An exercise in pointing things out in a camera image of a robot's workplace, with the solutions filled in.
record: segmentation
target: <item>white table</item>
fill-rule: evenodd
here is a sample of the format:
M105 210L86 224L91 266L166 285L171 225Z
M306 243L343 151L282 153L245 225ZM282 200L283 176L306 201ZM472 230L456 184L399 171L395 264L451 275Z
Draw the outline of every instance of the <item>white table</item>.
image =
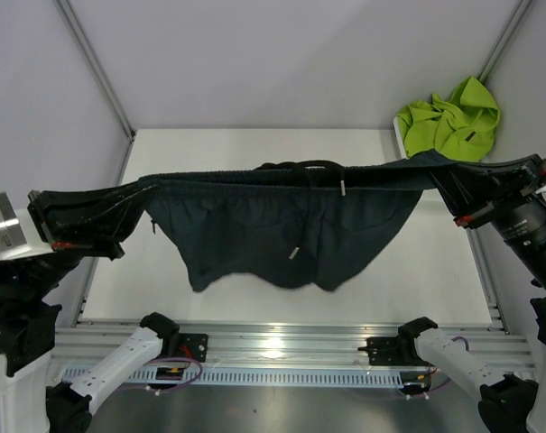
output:
M395 146L392 130L141 130L124 182L161 172L250 170L268 161L380 164L398 158ZM467 235L434 199L422 199L394 240L335 292L283 290L230 275L195 293L176 246L162 232L153 235L147 215L123 247L121 260L98 262L84 319L159 311L219 323L395 324L428 316L443 326L491 324Z

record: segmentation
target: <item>white panel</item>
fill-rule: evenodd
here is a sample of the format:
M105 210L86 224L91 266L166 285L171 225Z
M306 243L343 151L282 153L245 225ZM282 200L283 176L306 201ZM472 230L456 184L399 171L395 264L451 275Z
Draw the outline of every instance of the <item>white panel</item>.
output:
M23 207L31 189L110 185L125 146L54 5L0 1L0 191ZM83 272L51 301L72 299Z
M391 130L141 130L125 181L150 173L252 169L266 161L325 159L371 165L396 159ZM245 323L491 323L464 230L443 204L422 200L395 239L335 292L283 290L253 275L229 275L201 293L190 288L175 245L144 216L121 260L98 263L84 318Z
M514 0L74 0L134 127L388 128L476 75Z
M531 153L546 158L546 0L535 3L488 83L503 110L491 161ZM536 347L537 325L529 299L543 297L546 292L529 283L531 274L493 228L483 233L507 325L515 333L530 336Z

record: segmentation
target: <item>black bracket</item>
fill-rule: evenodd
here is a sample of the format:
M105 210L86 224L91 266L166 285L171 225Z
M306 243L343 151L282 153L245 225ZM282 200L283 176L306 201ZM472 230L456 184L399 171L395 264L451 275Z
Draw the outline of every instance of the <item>black bracket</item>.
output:
M204 363L207 360L207 334L181 334L180 326L160 313L143 318L141 327L148 327L162 339L161 357L188 357Z
M426 373L400 372L403 387L399 389L405 395L420 395L431 389L431 376Z
M430 318L417 318L401 325L398 336L371 336L365 347L357 350L367 352L369 364L374 366L417 366L426 367L415 350L415 338L427 329L437 328Z
M155 191L138 182L93 191L32 191L28 212L54 251L113 260L124 255L120 243L134 231Z

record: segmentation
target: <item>white wall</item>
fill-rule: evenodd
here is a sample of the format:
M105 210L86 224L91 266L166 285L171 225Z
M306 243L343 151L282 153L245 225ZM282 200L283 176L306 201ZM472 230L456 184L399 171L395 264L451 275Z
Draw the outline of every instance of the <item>white wall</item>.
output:
M135 128L388 128L478 74L516 3L72 0Z
M125 146L52 2L0 0L0 191L23 207L31 189L109 186ZM69 307L85 271L51 301Z
M538 153L546 158L546 0L539 0L488 83L503 110L491 161ZM498 294L508 326L532 337L537 325L529 299L546 295L530 285L532 276L492 228L484 243L497 277Z

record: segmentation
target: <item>gray floor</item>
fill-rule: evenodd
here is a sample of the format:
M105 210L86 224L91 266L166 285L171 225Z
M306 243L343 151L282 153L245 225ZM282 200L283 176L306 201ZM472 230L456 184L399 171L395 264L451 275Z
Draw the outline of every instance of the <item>gray floor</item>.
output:
M192 386L154 397L118 392L89 433L485 433L477 404L456 385L429 401L395 391Z

